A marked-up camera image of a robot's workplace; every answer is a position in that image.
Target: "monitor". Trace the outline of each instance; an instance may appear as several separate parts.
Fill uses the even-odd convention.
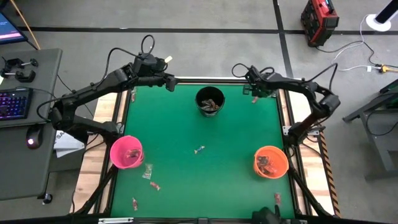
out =
[[[22,33],[2,12],[0,12],[0,45],[27,41]]]

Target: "concrete floor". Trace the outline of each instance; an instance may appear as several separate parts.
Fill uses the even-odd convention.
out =
[[[364,15],[377,13],[389,0],[334,0],[340,16],[338,30],[359,30]],[[271,0],[41,0],[17,1],[28,23],[36,27],[128,27],[128,28],[213,28],[213,29],[277,29]],[[284,29],[301,29],[299,16],[305,0],[280,0],[279,7]],[[22,25],[10,7],[6,14]],[[398,30],[398,20],[392,21]],[[366,24],[364,30],[370,30]],[[113,47],[139,51],[146,33],[103,32],[36,32],[43,49],[61,48],[63,58],[59,75],[70,88],[81,88],[98,81],[104,71],[106,55]],[[168,72],[179,76],[230,77],[231,67],[238,63],[257,67],[273,66],[285,74],[278,34],[206,34],[157,33],[154,54],[173,56]],[[376,51],[373,60],[398,64],[396,36],[367,35],[366,42]],[[360,40],[358,35],[334,35],[324,49],[333,50]],[[325,54],[307,46],[303,35],[286,35],[287,48],[295,78],[310,78],[330,64],[336,54]],[[28,50],[30,46],[12,44],[0,46],[0,52]],[[370,51],[365,46],[347,50],[338,60],[340,68],[367,65]],[[110,69],[118,68],[133,58],[116,53]],[[327,86],[329,76],[317,82]],[[364,175],[374,168],[374,152],[360,121],[345,124],[341,118],[374,97],[376,92],[398,78],[388,73],[366,72],[360,68],[338,72],[333,81],[333,92],[340,96],[341,106],[325,122],[326,141],[333,169],[340,210],[345,218],[396,222],[398,220],[398,179],[366,182]],[[67,89],[57,82],[55,94]],[[88,104],[94,111],[96,102]],[[85,108],[78,114],[88,116]],[[41,206],[35,198],[0,202],[0,219],[64,215],[70,208],[70,197],[75,188],[77,172],[54,174],[50,190],[54,201]]]

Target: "red power station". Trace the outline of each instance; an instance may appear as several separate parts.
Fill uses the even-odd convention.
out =
[[[339,17],[331,0],[308,0],[301,23],[307,36],[308,46],[323,46],[337,27]]]

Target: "orange bucket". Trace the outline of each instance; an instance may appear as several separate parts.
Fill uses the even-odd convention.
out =
[[[254,171],[260,177],[278,179],[286,174],[289,169],[289,162],[285,153],[275,146],[261,147],[254,155]]]

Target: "black bucket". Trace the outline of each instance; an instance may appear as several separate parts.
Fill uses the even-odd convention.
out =
[[[207,106],[210,100],[213,100],[217,109],[214,106]],[[208,86],[204,87],[198,91],[197,96],[195,97],[195,102],[200,113],[203,116],[210,117],[216,115],[224,106],[225,97],[221,90],[216,87]]]

